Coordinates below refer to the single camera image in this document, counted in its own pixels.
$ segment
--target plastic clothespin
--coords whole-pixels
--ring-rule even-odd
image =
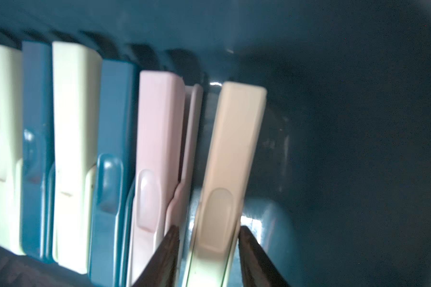
[[[85,274],[96,176],[101,56],[53,42],[55,201],[53,258]]]
[[[23,255],[20,244],[23,166],[21,51],[0,45],[0,246]]]
[[[135,176],[137,82],[135,65],[102,61],[88,272],[91,282],[100,287],[119,286],[125,204]]]
[[[127,286],[141,275],[169,228],[184,225],[202,94],[201,86],[185,87],[171,72],[141,72]]]
[[[54,125],[51,46],[23,41],[23,179],[21,244],[52,261]]]
[[[267,91],[225,82],[195,216],[184,286],[227,283]]]

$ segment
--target plastic surface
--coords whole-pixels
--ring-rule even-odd
[[[102,61],[89,267],[96,286],[120,286],[126,198],[135,175],[137,85],[133,64]]]
[[[265,87],[243,215],[288,283],[431,286],[431,0],[0,0],[0,27],[170,55],[205,91],[197,202],[219,84]]]
[[[85,274],[96,177],[102,59],[75,43],[53,42],[56,187],[53,258]]]
[[[187,287],[219,287],[228,277],[266,95],[258,86],[222,86],[187,260]]]
[[[128,286],[139,278],[164,237],[166,209],[179,182],[184,108],[181,77],[171,72],[140,73]]]
[[[24,252],[52,261],[54,176],[51,45],[23,41],[23,182],[21,244]]]
[[[23,164],[22,53],[0,45],[0,246],[23,255],[20,243]]]

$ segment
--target blue clothespin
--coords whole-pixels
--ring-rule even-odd
[[[23,177],[21,244],[52,261],[54,121],[51,46],[23,41]]]
[[[132,203],[134,202],[134,194],[136,191],[136,180],[134,179],[131,184],[131,188],[126,198],[125,204],[125,225],[123,228],[123,245],[121,246],[120,256],[120,272],[119,272],[119,284],[118,286],[126,286],[126,275],[128,271],[128,259],[130,251],[130,239],[131,239],[131,218],[132,218]]]
[[[137,87],[137,68],[133,64],[102,61],[88,269],[91,282],[102,287],[119,286],[120,266],[124,265],[121,254],[125,212],[130,209],[126,199],[136,162]]]

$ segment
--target teal plastic bin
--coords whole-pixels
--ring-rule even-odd
[[[0,43],[22,40],[201,84],[187,248],[220,87],[237,81],[268,90],[241,221],[287,282],[431,286],[431,0],[1,0]]]

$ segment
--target white clothespin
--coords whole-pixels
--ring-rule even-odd
[[[53,42],[55,202],[53,258],[87,273],[96,176],[101,56]]]
[[[183,286],[227,284],[266,95],[258,86],[222,86]]]
[[[0,45],[0,246],[23,255],[20,244],[23,168],[21,51]]]
[[[200,85],[185,87],[171,72],[140,74],[127,286],[141,275],[169,228],[185,225],[202,95]]]

